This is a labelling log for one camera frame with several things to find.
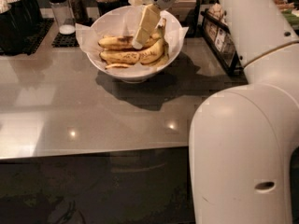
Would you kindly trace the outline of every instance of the white bowl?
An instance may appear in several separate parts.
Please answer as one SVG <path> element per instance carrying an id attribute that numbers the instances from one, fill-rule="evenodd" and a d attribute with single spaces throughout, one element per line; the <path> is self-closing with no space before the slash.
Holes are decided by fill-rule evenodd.
<path id="1" fill-rule="evenodd" d="M 100 17 L 91 27 L 98 36 L 93 40 L 93 43 L 95 40 L 99 40 L 103 37 L 103 35 L 134 34 L 137 29 L 139 16 L 141 16 L 141 8 L 142 7 L 132 6 L 120 7 Z M 91 47 L 97 46 L 98 52 L 96 54 L 94 54 L 94 52 L 86 52 L 88 58 L 92 64 L 102 72 L 125 82 L 140 83 L 155 76 L 165 69 L 179 55 L 183 46 L 183 39 L 188 30 L 188 28 L 182 28 L 179 21 L 167 11 L 162 11 L 161 17 L 166 18 L 165 40 L 169 43 L 169 61 L 167 64 L 158 68 L 152 68 L 137 63 L 130 68 L 105 69 L 107 64 L 99 57 L 99 53 L 103 49 L 98 44 L 90 44 Z"/>

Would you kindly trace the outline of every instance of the counter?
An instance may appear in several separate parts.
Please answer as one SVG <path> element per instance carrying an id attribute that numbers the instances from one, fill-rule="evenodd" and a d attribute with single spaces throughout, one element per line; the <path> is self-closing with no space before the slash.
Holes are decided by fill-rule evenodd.
<path id="1" fill-rule="evenodd" d="M 127 84 L 80 48 L 53 48 L 57 32 L 54 23 L 32 55 L 0 56 L 1 159 L 186 147 L 197 107 L 246 83 L 227 77 L 200 37 L 156 77 Z"/>

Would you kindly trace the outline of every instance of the bottle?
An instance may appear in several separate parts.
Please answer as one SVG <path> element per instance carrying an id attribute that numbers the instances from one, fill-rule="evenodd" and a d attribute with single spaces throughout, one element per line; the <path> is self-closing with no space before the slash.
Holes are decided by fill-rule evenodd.
<path id="1" fill-rule="evenodd" d="M 63 35 L 75 33 L 75 23 L 68 0 L 49 0 L 57 22 L 59 32 Z"/>
<path id="2" fill-rule="evenodd" d="M 68 0 L 73 11 L 76 23 L 85 24 L 89 17 L 84 0 Z"/>

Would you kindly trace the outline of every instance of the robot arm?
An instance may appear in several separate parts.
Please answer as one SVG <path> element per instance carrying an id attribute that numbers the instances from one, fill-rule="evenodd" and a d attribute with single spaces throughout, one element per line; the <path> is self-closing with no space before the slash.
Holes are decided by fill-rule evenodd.
<path id="1" fill-rule="evenodd" d="M 160 20 L 160 12 L 170 8 L 176 0 L 129 0 L 132 6 L 142 6 L 141 20 L 133 39 L 133 47 L 142 49 Z"/>
<path id="2" fill-rule="evenodd" d="M 196 223 L 292 224 L 299 143 L 298 36 L 272 0 L 220 0 L 249 85 L 196 111 L 190 166 Z"/>

